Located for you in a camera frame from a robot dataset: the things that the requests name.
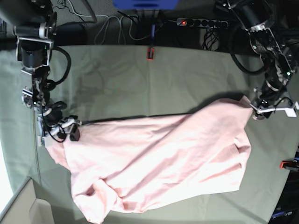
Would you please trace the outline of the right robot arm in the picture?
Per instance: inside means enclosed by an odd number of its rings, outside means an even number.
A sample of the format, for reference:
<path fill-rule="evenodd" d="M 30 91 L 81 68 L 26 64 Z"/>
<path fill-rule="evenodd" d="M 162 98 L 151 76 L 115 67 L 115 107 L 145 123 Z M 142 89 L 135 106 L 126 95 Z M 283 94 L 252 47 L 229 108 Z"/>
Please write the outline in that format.
<path fill-rule="evenodd" d="M 77 116 L 63 117 L 67 104 L 53 102 L 50 92 L 61 84 L 71 68 L 71 57 L 62 48 L 55 46 L 57 13 L 49 0 L 2 0 L 0 17 L 12 25 L 16 36 L 16 58 L 22 63 L 22 73 L 29 75 L 30 85 L 22 90 L 23 104 L 37 113 L 40 143 L 49 138 L 58 143 L 67 138 L 79 141 Z M 50 80 L 52 51 L 62 53 L 67 60 L 66 70 L 58 81 Z"/>

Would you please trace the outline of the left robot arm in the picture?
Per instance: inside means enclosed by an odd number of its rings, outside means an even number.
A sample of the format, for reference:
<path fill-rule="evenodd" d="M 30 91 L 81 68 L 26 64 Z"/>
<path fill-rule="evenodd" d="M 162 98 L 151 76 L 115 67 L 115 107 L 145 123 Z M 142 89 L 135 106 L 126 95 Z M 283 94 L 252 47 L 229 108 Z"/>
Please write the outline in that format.
<path fill-rule="evenodd" d="M 297 73 L 299 63 L 285 39 L 276 31 L 271 21 L 271 8 L 265 0 L 220 0 L 220 6 L 237 19 L 229 35 L 228 49 L 236 66 L 245 74 L 264 74 L 261 88 L 254 89 L 255 96 L 250 102 L 253 118 L 267 119 L 272 113 L 285 112 L 287 117 L 297 117 L 299 103 L 287 91 L 291 78 Z M 237 59 L 233 50 L 233 39 L 238 30 L 249 35 L 252 50 L 263 62 L 256 71 L 246 69 Z"/>

